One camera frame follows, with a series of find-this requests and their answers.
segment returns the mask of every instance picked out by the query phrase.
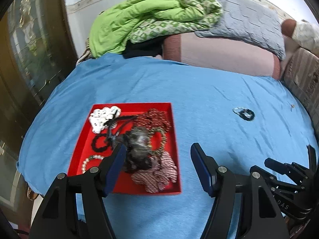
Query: screw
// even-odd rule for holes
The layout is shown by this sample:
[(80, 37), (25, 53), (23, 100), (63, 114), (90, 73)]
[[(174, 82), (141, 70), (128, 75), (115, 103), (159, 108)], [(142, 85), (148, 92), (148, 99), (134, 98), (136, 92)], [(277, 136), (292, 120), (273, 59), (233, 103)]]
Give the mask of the screw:
[(96, 173), (96, 172), (98, 172), (98, 167), (92, 167), (91, 169), (90, 169), (90, 172), (91, 173)]
[(65, 173), (59, 173), (57, 176), (56, 176), (59, 180), (63, 179), (65, 177)]
[(260, 177), (260, 174), (258, 172), (253, 172), (252, 175), (256, 179), (259, 179), (259, 177)]
[(220, 167), (218, 167), (218, 171), (225, 173), (225, 172), (227, 172), (227, 168), (224, 166), (220, 166)]

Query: white cloth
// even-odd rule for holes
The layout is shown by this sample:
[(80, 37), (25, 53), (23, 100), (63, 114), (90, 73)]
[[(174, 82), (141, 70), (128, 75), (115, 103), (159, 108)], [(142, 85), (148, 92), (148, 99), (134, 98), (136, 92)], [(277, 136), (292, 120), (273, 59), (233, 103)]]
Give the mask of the white cloth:
[(319, 26), (309, 22), (297, 22), (292, 39), (301, 47), (319, 56)]
[[(100, 134), (101, 131), (107, 128), (107, 125), (104, 125), (105, 122), (111, 120), (115, 114), (117, 118), (121, 114), (121, 109), (117, 106), (104, 107), (103, 109), (96, 109), (89, 116), (89, 121), (92, 126), (92, 132), (95, 134)], [(114, 123), (112, 128), (116, 128), (117, 123)]]

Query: gray pillow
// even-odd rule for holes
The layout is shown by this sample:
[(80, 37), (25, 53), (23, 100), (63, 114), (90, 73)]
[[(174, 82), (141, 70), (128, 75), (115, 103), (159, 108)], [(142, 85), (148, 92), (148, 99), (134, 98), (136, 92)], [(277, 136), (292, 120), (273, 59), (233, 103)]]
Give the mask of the gray pillow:
[(250, 0), (218, 0), (224, 14), (210, 30), (196, 31), (198, 37), (228, 37), (259, 46), (280, 60), (286, 56), (279, 17)]

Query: green floral blanket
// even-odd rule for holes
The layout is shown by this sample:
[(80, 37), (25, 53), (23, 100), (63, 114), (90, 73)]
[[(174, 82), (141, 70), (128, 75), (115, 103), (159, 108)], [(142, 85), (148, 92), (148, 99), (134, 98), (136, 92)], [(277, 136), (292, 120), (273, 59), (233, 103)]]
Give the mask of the green floral blanket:
[(128, 39), (143, 42), (158, 36), (207, 30), (223, 9), (216, 0), (126, 0), (94, 21), (89, 48), (93, 57), (121, 53)]

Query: gold beaded bracelet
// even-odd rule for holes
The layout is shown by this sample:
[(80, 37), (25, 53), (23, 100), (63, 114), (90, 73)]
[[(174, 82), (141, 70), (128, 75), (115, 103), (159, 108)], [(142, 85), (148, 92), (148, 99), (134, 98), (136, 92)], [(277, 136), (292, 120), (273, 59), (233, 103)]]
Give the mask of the gold beaded bracelet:
[(160, 147), (155, 149), (155, 150), (152, 150), (151, 152), (151, 155), (152, 156), (160, 156), (163, 152), (164, 152), (164, 148), (165, 148), (165, 144), (166, 144), (166, 141), (167, 141), (167, 138), (166, 138), (166, 134), (165, 134), (165, 131), (163, 128), (161, 127), (153, 127), (149, 130), (149, 138), (148, 138), (148, 146), (150, 148), (152, 148), (152, 145), (151, 145), (151, 138), (152, 136), (156, 133), (156, 132), (159, 132), (161, 134), (161, 144), (160, 144)]

